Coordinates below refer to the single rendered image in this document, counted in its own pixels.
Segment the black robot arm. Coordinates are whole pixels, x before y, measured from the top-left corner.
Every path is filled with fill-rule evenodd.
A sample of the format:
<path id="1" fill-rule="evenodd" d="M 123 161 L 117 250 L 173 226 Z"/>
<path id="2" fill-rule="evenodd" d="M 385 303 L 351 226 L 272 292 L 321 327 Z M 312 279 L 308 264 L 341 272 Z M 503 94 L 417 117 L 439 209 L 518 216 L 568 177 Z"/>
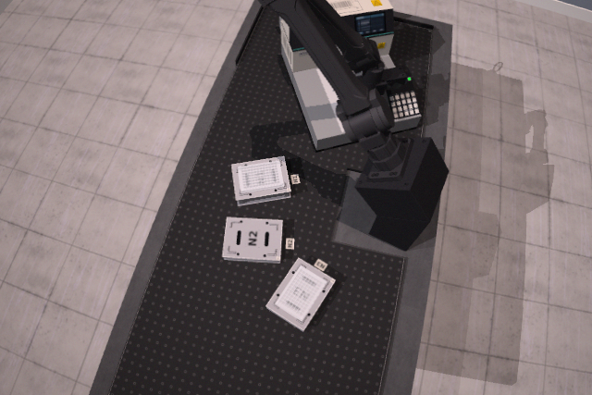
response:
<path id="1" fill-rule="evenodd" d="M 376 42 L 353 30 L 327 0 L 258 1 L 288 24 L 335 91 L 340 100 L 336 116 L 347 137 L 359 141 L 373 163 L 370 180 L 401 180 L 413 143 L 392 135 L 394 117 L 381 95 L 387 85 L 396 89 L 404 85 L 407 76 L 402 67 L 384 69 Z M 378 85 L 369 91 L 353 72 L 363 72 L 365 82 Z"/>

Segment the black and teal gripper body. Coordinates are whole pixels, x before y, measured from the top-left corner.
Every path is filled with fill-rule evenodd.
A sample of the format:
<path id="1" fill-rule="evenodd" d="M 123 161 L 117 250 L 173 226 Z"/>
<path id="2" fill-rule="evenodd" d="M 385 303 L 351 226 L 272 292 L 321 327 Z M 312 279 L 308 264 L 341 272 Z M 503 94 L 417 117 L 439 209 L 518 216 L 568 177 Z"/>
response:
<path id="1" fill-rule="evenodd" d="M 362 75 L 361 75 L 361 76 L 362 76 Z M 369 90 L 369 91 L 371 91 L 371 90 L 375 89 L 376 85 L 378 85 L 378 83 L 372 84 L 372 83 L 365 82 L 365 81 L 363 80 L 363 76 L 362 76 L 362 79 L 361 79 L 361 77 L 359 77 L 359 76 L 357 76 L 357 78 L 358 78 L 358 79 L 361 81 L 361 83 L 362 83 L 364 86 L 366 86 L 366 87 L 368 88 L 368 90 Z"/>

